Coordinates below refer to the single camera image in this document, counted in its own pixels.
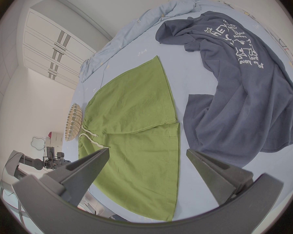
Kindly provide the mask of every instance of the black cable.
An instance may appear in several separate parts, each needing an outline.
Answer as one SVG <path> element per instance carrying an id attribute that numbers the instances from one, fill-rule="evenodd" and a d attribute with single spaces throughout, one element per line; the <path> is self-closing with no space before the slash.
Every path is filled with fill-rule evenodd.
<path id="1" fill-rule="evenodd" d="M 4 187 L 3 187 L 3 172 L 4 172 L 4 168 L 6 167 L 6 165 L 8 164 L 8 162 L 12 159 L 12 158 L 10 158 L 10 159 L 8 159 L 8 161 L 6 162 L 6 164 L 4 165 L 4 167 L 3 167 L 3 170 L 2 170 L 2 174 L 1 174 L 1 181 L 2 181 L 2 189 L 3 189 L 3 191 L 4 191 L 4 193 L 7 195 L 7 193 L 6 193 L 6 191 L 4 190 Z"/>

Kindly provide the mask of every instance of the white cabinet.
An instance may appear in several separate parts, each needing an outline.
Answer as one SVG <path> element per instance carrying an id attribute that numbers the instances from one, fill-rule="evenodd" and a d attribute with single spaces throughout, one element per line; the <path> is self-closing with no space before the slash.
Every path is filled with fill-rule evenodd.
<path id="1" fill-rule="evenodd" d="M 23 34 L 24 65 L 75 89 L 80 67 L 96 51 L 36 10 L 29 9 Z"/>

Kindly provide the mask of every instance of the drawstring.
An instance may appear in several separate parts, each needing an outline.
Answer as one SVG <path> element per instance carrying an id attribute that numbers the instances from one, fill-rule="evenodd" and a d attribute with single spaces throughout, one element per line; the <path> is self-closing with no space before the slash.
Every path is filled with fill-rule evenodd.
<path id="1" fill-rule="evenodd" d="M 83 126 L 82 126 L 82 129 L 83 129 L 84 131 L 90 133 L 91 135 L 95 136 L 95 137 L 98 137 L 98 136 L 99 136 L 99 135 L 93 134 L 92 132 L 90 132 L 90 131 L 84 129 Z M 99 143 L 93 141 L 93 140 L 92 140 L 88 135 L 86 135 L 85 133 L 82 133 L 82 134 L 79 135 L 79 136 L 82 136 L 82 135 L 85 135 L 85 136 L 86 136 L 86 137 L 87 137 L 92 143 L 96 144 L 98 147 L 101 147 L 101 148 L 108 148 L 108 147 L 106 147 L 106 146 L 100 145 Z"/>

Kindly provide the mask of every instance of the woven basket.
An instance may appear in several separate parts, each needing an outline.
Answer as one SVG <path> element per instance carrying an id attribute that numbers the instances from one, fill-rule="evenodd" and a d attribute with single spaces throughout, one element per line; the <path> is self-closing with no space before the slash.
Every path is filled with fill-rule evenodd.
<path id="1" fill-rule="evenodd" d="M 65 140 L 70 141 L 74 139 L 82 125 L 82 110 L 80 106 L 74 103 L 68 113 L 66 127 L 65 127 Z"/>

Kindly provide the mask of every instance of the bed sheet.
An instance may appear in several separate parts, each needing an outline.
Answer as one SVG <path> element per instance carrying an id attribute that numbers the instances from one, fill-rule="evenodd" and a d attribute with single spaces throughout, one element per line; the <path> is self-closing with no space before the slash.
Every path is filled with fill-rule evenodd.
<path id="1" fill-rule="evenodd" d="M 199 17 L 208 10 L 221 12 L 240 22 L 249 29 L 279 56 L 293 81 L 293 67 L 284 50 L 277 45 L 265 29 L 249 16 L 229 6 L 200 0 L 201 11 L 188 13 L 168 20 Z M 176 210 L 174 220 L 192 217 L 218 207 L 216 200 L 199 176 L 194 166 L 186 157 L 189 148 L 183 130 L 183 114 L 189 94 L 215 94 L 217 80 L 203 67 L 199 52 L 186 52 L 183 46 L 162 45 L 155 40 L 155 34 L 162 22 L 151 27 L 136 40 L 132 41 L 115 56 L 97 69 L 85 82 L 77 85 L 72 104 L 77 103 L 84 112 L 88 101 L 102 86 L 118 75 L 135 68 L 144 62 L 159 56 L 165 69 L 176 104 L 178 120 L 181 125 L 180 171 Z M 63 143 L 65 158 L 71 161 L 78 159 L 78 138 Z M 276 207 L 293 190 L 293 145 L 276 153 L 259 153 L 244 169 L 252 171 L 254 180 L 262 173 L 268 173 L 284 182 L 283 190 L 277 199 Z M 90 193 L 103 205 L 132 222 L 160 222 L 132 213 L 106 197 L 95 185 L 89 188 Z"/>

